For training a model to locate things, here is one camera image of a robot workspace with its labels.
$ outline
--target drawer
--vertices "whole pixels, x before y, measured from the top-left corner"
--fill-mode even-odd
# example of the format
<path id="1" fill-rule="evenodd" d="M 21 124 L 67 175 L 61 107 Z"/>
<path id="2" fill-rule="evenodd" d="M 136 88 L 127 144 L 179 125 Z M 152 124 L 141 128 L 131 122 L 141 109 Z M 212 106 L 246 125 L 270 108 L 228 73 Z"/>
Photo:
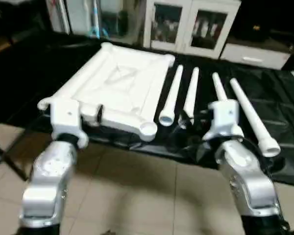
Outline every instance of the drawer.
<path id="1" fill-rule="evenodd" d="M 260 66 L 280 70 L 290 54 L 272 50 L 226 44 L 221 59 L 235 63 Z"/>

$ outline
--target glass door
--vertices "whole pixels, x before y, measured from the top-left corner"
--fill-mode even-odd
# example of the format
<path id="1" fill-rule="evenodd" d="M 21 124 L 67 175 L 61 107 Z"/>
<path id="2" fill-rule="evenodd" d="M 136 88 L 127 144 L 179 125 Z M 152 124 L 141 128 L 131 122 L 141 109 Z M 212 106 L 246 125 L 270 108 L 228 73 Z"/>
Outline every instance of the glass door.
<path id="1" fill-rule="evenodd" d="M 148 2 L 151 2 L 147 6 L 150 16 L 146 12 L 144 46 L 177 51 L 183 40 L 191 0 Z"/>
<path id="2" fill-rule="evenodd" d="M 182 50 L 187 54 L 218 58 L 239 4 L 194 1 Z"/>

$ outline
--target white frame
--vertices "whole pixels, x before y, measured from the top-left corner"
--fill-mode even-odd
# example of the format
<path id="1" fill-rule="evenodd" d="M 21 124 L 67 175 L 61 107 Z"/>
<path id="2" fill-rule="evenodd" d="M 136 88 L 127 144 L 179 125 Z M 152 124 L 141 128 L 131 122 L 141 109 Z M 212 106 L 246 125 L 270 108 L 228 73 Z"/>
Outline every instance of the white frame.
<path id="1" fill-rule="evenodd" d="M 154 115 L 173 55 L 102 43 L 97 52 L 53 96 L 38 103 L 40 110 L 61 99 L 78 102 L 80 114 L 97 126 L 97 110 L 104 105 L 101 125 L 135 133 L 152 141 L 157 133 Z"/>
<path id="2" fill-rule="evenodd" d="M 211 57 L 214 59 L 218 59 L 222 47 L 225 43 L 225 40 L 229 34 L 233 21 L 235 19 L 236 13 L 240 7 L 239 1 L 233 1 L 233 3 L 229 2 L 211 2 L 205 0 L 194 0 L 191 6 L 191 10 L 189 12 L 189 20 L 185 30 L 184 43 L 178 52 L 182 52 L 185 54 L 199 55 Z M 223 28 L 221 30 L 220 36 L 216 43 L 214 49 L 200 48 L 200 47 L 192 47 L 192 32 L 194 28 L 194 24 L 196 21 L 197 13 L 199 10 L 203 11 L 211 11 L 211 12 L 220 12 L 227 14 Z"/>
<path id="3" fill-rule="evenodd" d="M 192 0 L 147 0 L 146 16 L 145 16 L 145 29 L 144 29 L 144 43 L 143 46 L 147 48 L 156 48 L 168 51 L 177 52 L 183 44 L 186 23 L 190 11 Z M 178 6 L 182 8 L 180 22 L 177 30 L 175 43 L 159 42 L 151 40 L 151 27 L 154 18 L 154 5 L 162 4 L 168 6 Z"/>

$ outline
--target black plastic sheet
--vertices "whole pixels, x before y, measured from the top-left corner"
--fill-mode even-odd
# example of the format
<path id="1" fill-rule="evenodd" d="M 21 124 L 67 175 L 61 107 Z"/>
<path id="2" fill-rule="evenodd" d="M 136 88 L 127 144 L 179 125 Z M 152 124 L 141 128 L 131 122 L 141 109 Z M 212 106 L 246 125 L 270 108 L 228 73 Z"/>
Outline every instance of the black plastic sheet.
<path id="1" fill-rule="evenodd" d="M 101 42 L 103 41 L 85 37 L 48 34 L 31 37 L 1 52 L 0 122 L 21 127 L 30 124 L 41 114 L 37 109 L 39 100 L 51 96 L 70 79 L 100 49 Z M 146 143 L 141 142 L 138 136 L 127 132 L 107 127 L 84 126 L 90 139 L 181 163 L 196 164 L 190 156 L 193 153 L 182 149 L 192 142 L 194 135 L 200 137 L 209 128 L 209 115 L 204 115 L 203 110 L 207 109 L 210 102 L 217 100 L 211 75 L 218 72 L 229 98 L 235 99 L 229 80 L 232 77 L 238 79 L 265 126 L 279 142 L 281 154 L 273 159 L 274 164 L 271 168 L 274 180 L 294 185 L 293 75 L 287 71 L 262 69 L 195 56 L 174 56 L 176 60 L 167 73 L 154 118 L 158 124 L 155 140 Z M 184 71 L 175 107 L 175 122 L 170 127 L 163 127 L 158 121 L 159 113 L 165 104 L 179 64 L 184 66 Z M 198 117 L 195 120 L 195 127 L 200 128 L 185 132 L 177 128 L 177 120 L 184 105 L 194 67 L 200 68 L 195 106 L 195 116 Z M 239 125 L 245 136 L 257 144 L 242 110 Z M 40 118 L 35 124 L 35 129 L 51 132 L 49 117 Z M 199 165 L 216 168 L 212 154 L 203 158 Z"/>

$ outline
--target floor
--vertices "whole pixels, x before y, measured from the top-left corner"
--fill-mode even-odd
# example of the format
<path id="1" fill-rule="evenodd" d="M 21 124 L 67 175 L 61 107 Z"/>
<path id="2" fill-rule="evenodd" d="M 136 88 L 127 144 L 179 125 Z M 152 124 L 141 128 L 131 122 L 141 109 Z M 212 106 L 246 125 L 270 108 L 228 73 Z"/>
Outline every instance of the floor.
<path id="1" fill-rule="evenodd" d="M 23 130 L 0 125 L 7 148 Z M 27 135 L 11 152 L 30 171 L 49 135 Z M 18 227 L 22 182 L 0 166 L 0 235 Z M 294 228 L 294 187 L 276 184 L 286 219 Z M 242 235 L 226 180 L 219 172 L 144 154 L 91 144 L 79 154 L 69 185 L 62 235 Z"/>

